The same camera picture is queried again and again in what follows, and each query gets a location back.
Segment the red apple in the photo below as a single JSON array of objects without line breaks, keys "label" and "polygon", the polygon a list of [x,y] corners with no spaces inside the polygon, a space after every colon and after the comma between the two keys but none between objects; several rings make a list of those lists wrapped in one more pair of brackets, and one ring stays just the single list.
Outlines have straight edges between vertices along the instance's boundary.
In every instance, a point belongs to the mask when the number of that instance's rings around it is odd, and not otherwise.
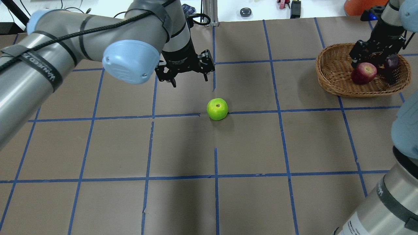
[{"label": "red apple", "polygon": [[371,63],[364,62],[357,65],[353,73],[351,73],[351,79],[355,84],[364,85],[372,81],[376,75],[376,67]]}]

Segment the blue end cap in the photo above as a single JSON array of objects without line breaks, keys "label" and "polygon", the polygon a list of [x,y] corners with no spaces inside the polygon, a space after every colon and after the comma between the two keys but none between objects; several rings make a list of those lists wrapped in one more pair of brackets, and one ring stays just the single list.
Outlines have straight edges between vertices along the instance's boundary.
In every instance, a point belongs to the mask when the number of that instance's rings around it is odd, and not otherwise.
[{"label": "blue end cap", "polygon": [[110,44],[103,53],[103,68],[115,78],[142,84],[150,78],[160,61],[160,54],[148,43],[122,40]]},{"label": "blue end cap", "polygon": [[42,10],[38,10],[34,12],[31,15],[31,18],[29,19],[28,24],[26,25],[26,31],[28,32],[28,34],[31,34],[35,31],[36,24],[38,23],[38,21],[40,20],[42,16],[44,16],[46,13],[49,13],[55,10],[64,10],[64,9],[42,9]]},{"label": "blue end cap", "polygon": [[404,155],[418,159],[418,91],[399,109],[392,125],[392,141]]},{"label": "blue end cap", "polygon": [[418,4],[416,0],[406,0],[399,8],[402,26],[411,32],[418,32]]}]

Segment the black cable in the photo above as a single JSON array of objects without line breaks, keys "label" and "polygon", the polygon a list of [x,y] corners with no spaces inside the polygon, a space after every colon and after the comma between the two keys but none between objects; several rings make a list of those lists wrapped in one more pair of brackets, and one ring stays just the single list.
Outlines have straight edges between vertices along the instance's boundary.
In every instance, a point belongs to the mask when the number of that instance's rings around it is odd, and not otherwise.
[{"label": "black cable", "polygon": [[200,14],[203,14],[203,0],[200,1]]},{"label": "black cable", "polygon": [[9,11],[10,16],[11,16],[11,17],[12,17],[12,19],[13,19],[13,23],[15,23],[15,18],[13,17],[12,13],[10,12],[10,9],[9,9],[9,8],[7,8],[7,10]]},{"label": "black cable", "polygon": [[206,15],[206,14],[192,14],[192,15],[189,15],[188,18],[197,18],[197,17],[206,18],[208,20],[206,23],[197,22],[197,21],[193,20],[193,23],[195,23],[197,25],[206,26],[206,25],[209,25],[210,22],[211,22],[210,17],[208,15]]},{"label": "black cable", "polygon": [[20,3],[22,4],[22,6],[26,10],[26,12],[29,14],[29,16],[31,16],[31,14],[28,12],[28,10],[26,9],[25,5],[23,4],[22,0],[20,0]]},{"label": "black cable", "polygon": [[84,11],[82,11],[82,10],[80,10],[78,8],[75,8],[75,7],[65,8],[64,10],[68,10],[68,9],[77,9],[77,10],[81,11],[83,14],[85,14]]},{"label": "black cable", "polygon": [[405,43],[405,46],[403,46],[403,49],[405,50],[406,46],[409,44],[409,42],[411,41],[412,37],[415,35],[415,33],[411,34],[411,37],[409,37],[408,41]]},{"label": "black cable", "polygon": [[118,14],[116,14],[113,18],[116,18],[116,16],[118,16],[118,15],[120,15],[120,14],[123,14],[123,13],[126,13],[126,11],[119,12],[119,13],[118,13]]},{"label": "black cable", "polygon": [[[163,7],[166,7],[166,6],[172,4],[175,1],[177,1],[177,0],[168,0],[167,2],[163,3]],[[120,21],[120,22],[112,24],[112,25],[101,26],[101,27],[97,27],[97,28],[92,28],[92,29],[88,29],[88,30],[64,35],[64,36],[61,36],[59,38],[52,39],[52,40],[46,41],[44,43],[41,43],[41,44],[33,47],[32,50],[37,51],[37,50],[42,49],[42,48],[44,48],[46,46],[49,46],[51,44],[58,43],[58,42],[61,42],[61,41],[64,41],[64,40],[67,40],[67,39],[70,39],[70,38],[75,38],[75,37],[78,37],[78,36],[81,36],[81,35],[85,35],[85,34],[89,34],[89,33],[96,33],[96,32],[100,32],[100,31],[105,31],[105,30],[109,30],[109,29],[118,28],[118,27],[124,26],[126,24],[129,24],[131,22],[134,22],[134,21],[143,19],[145,17],[148,17],[152,14],[153,14],[152,12],[147,11],[145,13],[134,16],[134,17],[129,18],[127,20]],[[12,66],[14,63],[16,63],[18,61],[19,61],[19,59],[17,57],[14,57],[13,59],[5,62],[3,65],[0,66],[0,72],[7,69],[10,66]]]}]

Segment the wicker basket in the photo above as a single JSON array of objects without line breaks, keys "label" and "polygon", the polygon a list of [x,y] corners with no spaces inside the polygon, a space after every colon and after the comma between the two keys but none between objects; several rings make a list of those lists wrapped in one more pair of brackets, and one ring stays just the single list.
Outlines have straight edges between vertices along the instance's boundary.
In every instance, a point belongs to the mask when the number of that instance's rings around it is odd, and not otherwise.
[{"label": "wicker basket", "polygon": [[351,80],[353,68],[349,52],[354,43],[335,44],[326,47],[316,58],[316,73],[322,88],[331,94],[343,97],[374,97],[398,93],[411,83],[411,67],[399,56],[399,67],[393,71],[397,82],[389,85],[378,74],[366,85],[357,85]]}]

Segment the blue tape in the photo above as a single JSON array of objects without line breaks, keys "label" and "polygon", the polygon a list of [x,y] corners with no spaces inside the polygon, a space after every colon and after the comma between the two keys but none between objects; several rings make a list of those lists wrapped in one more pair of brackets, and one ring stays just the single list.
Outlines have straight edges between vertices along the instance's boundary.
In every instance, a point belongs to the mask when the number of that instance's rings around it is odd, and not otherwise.
[{"label": "blue tape", "polygon": [[299,172],[292,173],[292,176],[332,176],[332,175],[354,175],[358,171],[329,171],[329,172]]},{"label": "blue tape", "polygon": [[103,75],[104,74],[105,74],[105,70],[102,69],[102,74],[100,75],[99,87],[97,88],[96,102],[94,104],[94,109],[93,109],[92,123],[90,125],[89,135],[87,137],[86,149],[84,150],[84,157],[83,157],[83,162],[82,162],[82,165],[81,165],[80,175],[79,175],[79,179],[78,179],[78,183],[77,183],[76,195],[75,195],[75,198],[74,198],[73,208],[72,208],[72,211],[71,211],[70,224],[68,226],[67,235],[71,235],[71,230],[72,230],[72,227],[73,227],[73,221],[74,221],[74,215],[75,215],[75,211],[76,211],[76,207],[77,207],[78,195],[80,193],[80,186],[81,186],[81,182],[82,182],[82,179],[83,179],[84,166],[86,165],[87,153],[89,152],[90,139],[92,137],[94,120],[95,120],[96,111],[97,111],[97,104],[99,103],[100,90],[102,88],[102,82],[103,82]]},{"label": "blue tape", "polygon": [[313,18],[313,20],[315,20],[315,25],[316,25],[316,29],[317,29],[318,34],[319,34],[319,39],[321,40],[322,48],[325,48],[324,39],[322,38],[321,30],[319,29],[318,20],[316,19],[316,17]]},{"label": "blue tape", "polygon": [[197,176],[154,176],[149,180],[179,180],[179,179],[208,179],[214,178],[215,175],[197,175]]},{"label": "blue tape", "polygon": [[254,61],[230,61],[230,62],[217,62],[216,64],[254,64],[254,63],[268,63],[270,60],[254,60]]},{"label": "blue tape", "polygon": [[266,38],[266,41],[267,41],[268,55],[269,55],[269,58],[270,58],[271,76],[272,76],[272,79],[273,79],[273,88],[274,88],[274,94],[275,94],[275,98],[276,98],[276,105],[277,105],[277,110],[279,111],[278,115],[279,115],[280,133],[281,133],[281,137],[282,137],[283,152],[284,152],[284,156],[285,156],[286,173],[287,173],[287,177],[288,177],[289,196],[290,196],[291,207],[292,207],[293,223],[294,223],[294,227],[295,227],[295,233],[296,233],[296,235],[299,235],[298,221],[297,221],[297,218],[296,218],[295,200],[293,198],[291,171],[290,171],[290,167],[289,167],[289,159],[288,159],[287,148],[286,148],[286,140],[285,140],[285,135],[284,135],[284,130],[283,130],[283,120],[282,120],[282,115],[281,115],[281,112],[280,112],[281,109],[280,109],[280,103],[279,103],[278,94],[277,94],[276,78],[275,78],[275,75],[274,75],[274,68],[273,68],[273,61],[272,61],[272,56],[271,56],[270,42],[269,42],[269,39],[268,39],[268,33],[267,33],[267,27],[265,25],[265,20],[263,20],[263,26],[264,26],[265,38]]},{"label": "blue tape", "polygon": [[47,122],[70,122],[70,121],[91,121],[91,117],[82,117],[82,118],[58,118],[58,119],[38,119],[38,120],[29,120],[28,122],[37,122],[37,123],[47,123]]},{"label": "blue tape", "polygon": [[158,85],[158,77],[155,75],[155,82],[154,82],[154,96],[153,96],[153,114],[152,118],[155,118],[155,102],[157,100],[157,85]]},{"label": "blue tape", "polygon": [[200,113],[183,113],[183,114],[161,114],[155,115],[156,118],[173,118],[173,117],[190,117],[190,116],[199,116]]},{"label": "blue tape", "polygon": [[402,100],[402,103],[405,103],[405,98],[403,97],[402,92],[399,93],[400,99]]},{"label": "blue tape", "polygon": [[148,200],[148,185],[149,185],[149,178],[150,178],[151,151],[153,148],[153,136],[154,136],[154,121],[151,122],[150,143],[148,147],[147,174],[145,177],[146,180],[145,180],[145,189],[144,189],[144,204],[142,207],[141,235],[144,235],[144,229],[145,229],[145,209],[147,208],[147,200]]},{"label": "blue tape", "polygon": [[342,112],[342,116],[343,116],[343,118],[344,118],[345,127],[346,127],[346,129],[347,129],[348,138],[350,139],[351,149],[352,149],[352,151],[353,151],[354,160],[355,160],[356,165],[357,165],[357,170],[358,170],[358,173],[359,173],[360,182],[361,182],[361,184],[362,184],[363,193],[364,193],[364,196],[365,196],[365,197],[367,197],[367,190],[366,190],[366,185],[365,185],[365,183],[364,183],[362,170],[361,170],[361,168],[360,168],[360,163],[359,163],[359,161],[358,161],[356,148],[354,147],[353,137],[352,137],[352,135],[351,135],[350,127],[349,127],[349,125],[348,125],[348,121],[347,121],[347,116],[345,115],[344,106],[343,106],[343,104],[342,104],[342,101],[341,101],[341,97],[340,97],[340,96],[338,96],[338,102],[339,102],[340,107],[341,107],[341,112]]},{"label": "blue tape", "polygon": [[386,174],[389,170],[362,171],[363,174]]},{"label": "blue tape", "polygon": [[373,30],[373,25],[371,21],[369,21],[369,26],[370,26],[370,29]]},{"label": "blue tape", "polygon": [[[215,51],[215,27],[212,27],[212,50],[213,50],[213,63],[216,65],[216,51]],[[213,71],[213,92],[216,89],[216,69]]]},{"label": "blue tape", "polygon": [[274,59],[273,62],[285,62],[285,61],[307,61],[316,60],[316,58],[297,58],[297,59]]},{"label": "blue tape", "polygon": [[16,34],[15,40],[13,41],[13,45],[16,44],[16,41],[18,40],[19,34]]},{"label": "blue tape", "polygon": [[97,68],[97,69],[73,69],[73,72],[82,72],[82,71],[99,71],[103,68]]},{"label": "blue tape", "polygon": [[400,106],[376,106],[376,107],[352,107],[344,110],[374,110],[374,109],[398,109]]},{"label": "blue tape", "polygon": [[220,234],[219,231],[219,178],[218,178],[218,148],[214,150],[215,156],[215,208],[216,208],[216,235]]},{"label": "blue tape", "polygon": [[335,111],[335,110],[340,110],[340,108],[290,109],[290,110],[281,110],[280,112],[317,112],[317,111]]},{"label": "blue tape", "polygon": [[261,111],[237,111],[228,112],[228,114],[254,114],[254,113],[277,113],[277,110],[261,110]]},{"label": "blue tape", "polygon": [[[38,111],[36,112],[35,120],[38,119],[40,111],[41,111],[41,108],[39,108]],[[29,144],[31,142],[31,138],[32,138],[32,135],[33,135],[33,130],[35,129],[35,125],[36,125],[36,123],[32,124],[32,128],[31,128],[31,131],[30,131],[29,136],[28,136],[28,141],[26,141],[25,150],[23,151],[22,158],[20,159],[19,167],[18,167],[18,170],[17,170],[16,175],[15,175],[15,180],[13,181],[12,189],[10,190],[10,194],[9,194],[8,199],[7,199],[6,207],[3,211],[3,216],[1,217],[1,220],[0,220],[0,231],[3,227],[4,219],[6,218],[7,210],[9,209],[10,201],[12,200],[12,197],[13,197],[13,192],[15,190],[16,183],[17,183],[17,180],[19,178],[20,171],[22,169],[23,161],[25,160],[26,153],[28,152],[28,147],[29,147]]]},{"label": "blue tape", "polygon": [[137,118],[152,118],[152,115],[144,115],[144,116],[120,116],[120,117],[96,117],[95,120],[137,119]]},{"label": "blue tape", "polygon": [[17,183],[62,183],[62,182],[78,182],[78,179],[23,179]]}]

